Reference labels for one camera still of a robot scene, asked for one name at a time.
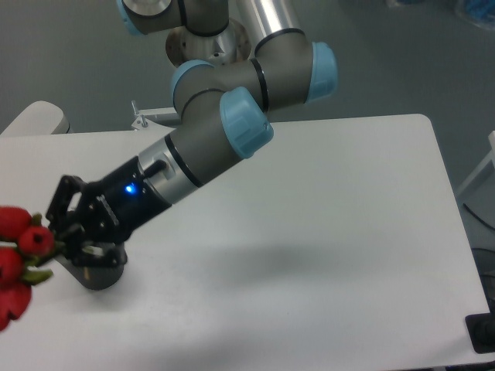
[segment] white table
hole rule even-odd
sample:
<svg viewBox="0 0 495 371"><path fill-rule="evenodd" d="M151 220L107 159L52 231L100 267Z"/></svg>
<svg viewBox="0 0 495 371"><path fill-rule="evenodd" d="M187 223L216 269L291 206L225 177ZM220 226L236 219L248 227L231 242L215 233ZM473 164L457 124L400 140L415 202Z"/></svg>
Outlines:
<svg viewBox="0 0 495 371"><path fill-rule="evenodd" d="M419 115L275 124L275 139L136 231L122 279L58 263L0 362L38 370L382 370L488 362L488 312L432 126ZM0 204L45 211L158 131L0 139Z"/></svg>

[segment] green leaf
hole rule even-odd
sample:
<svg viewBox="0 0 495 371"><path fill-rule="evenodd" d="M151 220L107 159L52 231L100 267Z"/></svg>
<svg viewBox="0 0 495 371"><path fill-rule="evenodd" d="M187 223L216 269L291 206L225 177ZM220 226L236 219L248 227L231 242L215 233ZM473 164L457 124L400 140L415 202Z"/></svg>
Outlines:
<svg viewBox="0 0 495 371"><path fill-rule="evenodd" d="M21 276L21 281L25 284L36 286L37 284L41 284L42 282L48 280L52 276L53 272L51 270L30 271L26 269Z"/></svg>
<svg viewBox="0 0 495 371"><path fill-rule="evenodd" d="M36 213L32 216L31 225L32 226L41 226L41 222L43 221L43 215L40 213Z"/></svg>

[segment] metal bracket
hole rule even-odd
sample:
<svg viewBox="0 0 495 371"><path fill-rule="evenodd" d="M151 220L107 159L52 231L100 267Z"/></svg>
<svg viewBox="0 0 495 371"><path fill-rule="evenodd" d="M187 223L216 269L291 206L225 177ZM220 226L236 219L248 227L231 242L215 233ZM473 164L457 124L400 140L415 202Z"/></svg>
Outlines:
<svg viewBox="0 0 495 371"><path fill-rule="evenodd" d="M131 106L135 119L132 127L136 130L148 128L150 126L150 121L151 124L158 124L170 128L180 126L180 117L173 107L139 110L135 100L131 102Z"/></svg>

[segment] light blue joint cap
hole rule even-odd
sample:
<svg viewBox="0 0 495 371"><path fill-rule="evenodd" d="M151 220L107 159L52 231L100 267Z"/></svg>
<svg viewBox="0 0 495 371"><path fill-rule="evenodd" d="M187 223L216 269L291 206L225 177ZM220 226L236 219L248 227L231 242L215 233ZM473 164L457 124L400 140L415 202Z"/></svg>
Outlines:
<svg viewBox="0 0 495 371"><path fill-rule="evenodd" d="M337 61L325 43L313 43L311 84L306 103L328 97L337 88L339 80Z"/></svg>
<svg viewBox="0 0 495 371"><path fill-rule="evenodd" d="M134 26L134 23L132 23L129 15L125 11L124 3L122 2L122 0L117 0L117 8L118 11L121 13L122 22L124 22L125 28L129 31L129 33L133 36L142 36L141 31L136 29L136 26Z"/></svg>
<svg viewBox="0 0 495 371"><path fill-rule="evenodd" d="M222 96L220 116L230 145L243 159L250 158L273 138L273 127L245 87Z"/></svg>
<svg viewBox="0 0 495 371"><path fill-rule="evenodd" d="M174 101L174 94L176 92L177 84L179 83L182 76L184 76L191 69L198 66L210 66L214 67L213 64L208 63L204 60L188 60L187 62L181 64L176 72L172 75L172 82L170 83L170 97L172 97L172 102Z"/></svg>

